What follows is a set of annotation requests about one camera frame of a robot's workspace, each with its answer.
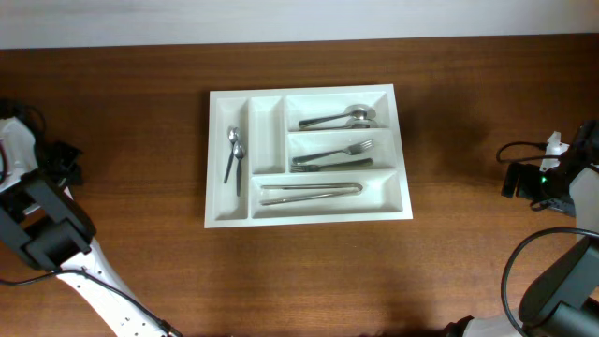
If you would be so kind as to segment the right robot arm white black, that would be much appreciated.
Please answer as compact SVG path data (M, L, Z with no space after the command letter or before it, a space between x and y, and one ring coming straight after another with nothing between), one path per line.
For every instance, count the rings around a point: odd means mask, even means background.
M576 219L575 227L551 227L524 239L507 260L501 279L500 316L466 316L448 324L444 336L577 336L598 334L598 123L582 123L574 139L559 132L537 142L540 156L497 161L507 166L502 194L528 199L535 212L553 210ZM517 311L508 304L507 281L519 254L550 234L575 234L578 241L528 287Z

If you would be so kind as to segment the metal fork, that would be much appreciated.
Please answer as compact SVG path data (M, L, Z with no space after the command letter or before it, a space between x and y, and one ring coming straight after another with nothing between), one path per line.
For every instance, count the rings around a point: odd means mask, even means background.
M301 172L318 172L324 171L328 169L350 169L354 167L364 167L370 166L373 164L372 158L360 159L355 161L347 161L333 164L325 164L325 165L292 165L290 167L291 173L301 173Z
M328 151L328 152L323 152L323 153L318 153L318 154L308 154L308 155L303 155L303 156L296 156L291 159L291 162L295 165L301 165L301 164L305 164L307 162L310 162L310 161L313 161L316 159L320 159L320 158L324 158L324 157L327 157L327 156L330 156L333 154L357 155L357 154L362 154L362 153L368 151L373 146L374 146L373 140L368 139L368 140L362 141L361 143L347 146L341 150Z

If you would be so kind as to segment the white plastic knife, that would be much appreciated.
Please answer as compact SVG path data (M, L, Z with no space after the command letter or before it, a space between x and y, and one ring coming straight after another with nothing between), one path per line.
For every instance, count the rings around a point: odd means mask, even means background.
M65 190L64 190L64 193L65 193L65 194L66 194L66 195L67 195L67 196L68 196L70 199L74 199L74 198L73 198L73 196L72 196L72 194L71 194L71 191L70 191L70 189L69 189L68 187L66 187L66 188L65 188Z

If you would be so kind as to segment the large metal spoon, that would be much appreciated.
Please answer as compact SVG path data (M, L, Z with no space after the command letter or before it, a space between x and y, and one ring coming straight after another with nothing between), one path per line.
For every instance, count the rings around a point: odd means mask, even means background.
M322 130L340 130L340 129L366 129L377 128L378 123L375 120L348 120L344 125L331 127L308 127L302 128L302 131L322 131Z
M358 121L371 120L376 117L376 111L374 108L372 108L368 105L364 105L364 104L350 105L350 106L346 107L344 112L341 114L313 118L313 119L308 119L308 120L301 120L298 123L298 127L300 129L304 129L309 126L318 125L318 124L322 124L325 122L329 122L329 121L333 121L333 120L341 119L341 118L345 118L345 117L353 119L353 120L358 120Z

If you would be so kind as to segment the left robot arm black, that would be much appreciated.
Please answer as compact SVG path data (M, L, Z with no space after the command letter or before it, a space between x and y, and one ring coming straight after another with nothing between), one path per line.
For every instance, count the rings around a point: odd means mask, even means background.
M69 188L82 183L80 149L45 139L37 108L1 101L1 241L38 270L28 285L57 278L118 336L177 336L141 304L105 258L96 228Z

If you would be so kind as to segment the metal knife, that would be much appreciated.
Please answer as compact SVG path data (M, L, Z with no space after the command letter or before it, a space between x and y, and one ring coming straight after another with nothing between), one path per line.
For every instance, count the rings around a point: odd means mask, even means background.
M278 205L278 204L301 202L301 201L315 200L315 199L321 199L321 198L336 198L336 197L354 196L354 195L359 195L360 193L361 193L361 190L357 190L357 189L346 190L346 191L343 190L341 192L327 192L327 193L321 193L321 194L315 194L315 195L267 199L267 200L259 201L259 204L262 206L272 206L272 205Z
M360 183L309 183L309 184L264 184L263 190L284 191L322 191L327 193L354 193L361 192L363 186Z

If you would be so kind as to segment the small teaspoon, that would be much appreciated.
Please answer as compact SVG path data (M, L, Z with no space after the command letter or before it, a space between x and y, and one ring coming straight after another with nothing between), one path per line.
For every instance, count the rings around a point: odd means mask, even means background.
M238 127L231 126L228 129L227 138L231 145L231 151L230 151L227 163L226 163L226 172L225 172L225 177L224 177L224 183L228 182L230 171L231 171L231 166L232 166L233 158L234 158L234 147L240 138L240 130L238 129Z
M245 157L245 147L241 140L238 140L233 145L233 155L237 159L236 167L236 195L241 195L241 181L242 181L242 159Z

